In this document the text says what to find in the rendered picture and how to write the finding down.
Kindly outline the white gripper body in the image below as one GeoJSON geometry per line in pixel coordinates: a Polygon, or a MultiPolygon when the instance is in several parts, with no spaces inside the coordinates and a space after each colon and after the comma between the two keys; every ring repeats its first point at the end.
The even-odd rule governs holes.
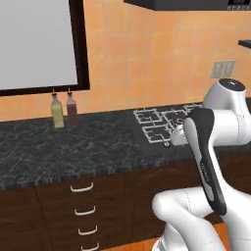
{"type": "Polygon", "coordinates": [[[186,145],[187,140],[184,135],[184,130],[183,130],[183,125],[178,125],[172,135],[171,135],[171,142],[174,146],[179,146],[179,145],[186,145]]]}

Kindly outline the black hob with grey grates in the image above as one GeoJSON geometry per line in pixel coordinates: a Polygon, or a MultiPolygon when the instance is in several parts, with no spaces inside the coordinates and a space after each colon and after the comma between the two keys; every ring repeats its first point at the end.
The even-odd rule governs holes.
{"type": "Polygon", "coordinates": [[[185,117],[201,103],[188,103],[156,108],[140,108],[132,111],[139,129],[150,144],[160,143],[171,146],[171,136],[177,126],[181,126],[185,117]]]}

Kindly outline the dark wood cupboard door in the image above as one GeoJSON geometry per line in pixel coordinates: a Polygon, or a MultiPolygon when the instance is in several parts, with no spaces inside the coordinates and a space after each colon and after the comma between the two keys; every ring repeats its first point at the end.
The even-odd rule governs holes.
{"type": "Polygon", "coordinates": [[[199,185],[198,174],[190,161],[124,173],[125,243],[160,236],[165,223],[152,211],[155,194],[199,185]]]}
{"type": "Polygon", "coordinates": [[[33,188],[0,191],[0,251],[54,251],[33,188]]]}

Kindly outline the dark wood drawer front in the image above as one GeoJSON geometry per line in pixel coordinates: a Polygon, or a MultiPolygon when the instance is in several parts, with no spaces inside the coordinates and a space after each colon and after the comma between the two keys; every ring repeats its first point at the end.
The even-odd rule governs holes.
{"type": "Polygon", "coordinates": [[[81,251],[81,249],[91,249],[99,246],[99,251],[120,246],[123,244],[123,239],[105,238],[94,234],[93,236],[79,236],[77,234],[51,236],[54,251],[81,251]]]}
{"type": "Polygon", "coordinates": [[[43,211],[48,220],[54,223],[77,223],[81,226],[100,226],[104,228],[124,225],[124,206],[120,197],[106,197],[101,200],[96,211],[88,216],[76,216],[71,207],[43,206],[43,211]]]}
{"type": "Polygon", "coordinates": [[[106,197],[120,197],[123,190],[124,176],[122,174],[75,178],[36,187],[38,198],[43,206],[71,207],[78,210],[97,206],[106,197]],[[89,186],[91,182],[94,183],[92,190],[81,193],[70,191],[70,185],[74,188],[81,188],[89,186]]]}
{"type": "MultiPolygon", "coordinates": [[[[67,234],[77,234],[77,230],[80,229],[81,231],[88,231],[95,229],[95,226],[81,226],[77,223],[54,223],[47,219],[48,224],[48,230],[50,233],[50,236],[59,234],[59,235],[67,235],[67,234]]],[[[125,230],[125,224],[123,226],[117,226],[117,227],[98,227],[98,230],[96,233],[99,237],[105,237],[105,238],[119,238],[121,237],[123,239],[123,244],[126,242],[126,230],[125,230]]]]}

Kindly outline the dark red vinegar bottle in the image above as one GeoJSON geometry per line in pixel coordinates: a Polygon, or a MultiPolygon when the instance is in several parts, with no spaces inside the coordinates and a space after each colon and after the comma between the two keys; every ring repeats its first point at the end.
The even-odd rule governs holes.
{"type": "Polygon", "coordinates": [[[77,125],[77,108],[76,108],[76,102],[73,98],[73,93],[71,91],[68,92],[67,112],[68,112],[69,125],[76,126],[77,125]]]}

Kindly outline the yellow oil bottle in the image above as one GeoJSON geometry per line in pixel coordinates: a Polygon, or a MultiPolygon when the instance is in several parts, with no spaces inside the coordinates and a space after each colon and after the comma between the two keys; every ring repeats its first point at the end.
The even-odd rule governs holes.
{"type": "Polygon", "coordinates": [[[52,94],[51,113],[54,127],[62,128],[64,126],[63,108],[56,93],[52,94]]]}

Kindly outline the black range hood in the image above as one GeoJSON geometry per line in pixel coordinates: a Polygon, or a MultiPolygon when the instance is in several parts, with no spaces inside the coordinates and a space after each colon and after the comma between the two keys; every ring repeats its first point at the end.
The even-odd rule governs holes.
{"type": "Polygon", "coordinates": [[[251,0],[124,0],[154,11],[251,11],[251,0]]]}

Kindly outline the dark framed window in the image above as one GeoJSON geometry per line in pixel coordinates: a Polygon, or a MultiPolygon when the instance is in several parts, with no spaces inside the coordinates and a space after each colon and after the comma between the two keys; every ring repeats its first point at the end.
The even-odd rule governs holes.
{"type": "Polygon", "coordinates": [[[0,0],[0,96],[89,88],[83,0],[0,0]]]}

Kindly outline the grey wall socket plate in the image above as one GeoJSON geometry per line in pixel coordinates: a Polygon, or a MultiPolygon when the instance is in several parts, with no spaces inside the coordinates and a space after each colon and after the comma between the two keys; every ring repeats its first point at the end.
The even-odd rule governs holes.
{"type": "Polygon", "coordinates": [[[214,63],[213,66],[213,72],[212,72],[212,78],[220,78],[222,75],[222,71],[224,68],[224,62],[223,61],[218,61],[214,63]]]}
{"type": "Polygon", "coordinates": [[[231,77],[234,65],[235,65],[235,61],[234,60],[226,61],[226,63],[225,63],[225,69],[223,71],[223,77],[231,77]]]}

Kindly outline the dark wall shelf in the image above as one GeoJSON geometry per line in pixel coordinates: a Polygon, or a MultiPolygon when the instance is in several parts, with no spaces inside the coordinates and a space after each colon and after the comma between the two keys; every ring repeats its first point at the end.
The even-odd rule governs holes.
{"type": "Polygon", "coordinates": [[[251,49],[251,39],[239,40],[238,45],[251,49]]]}

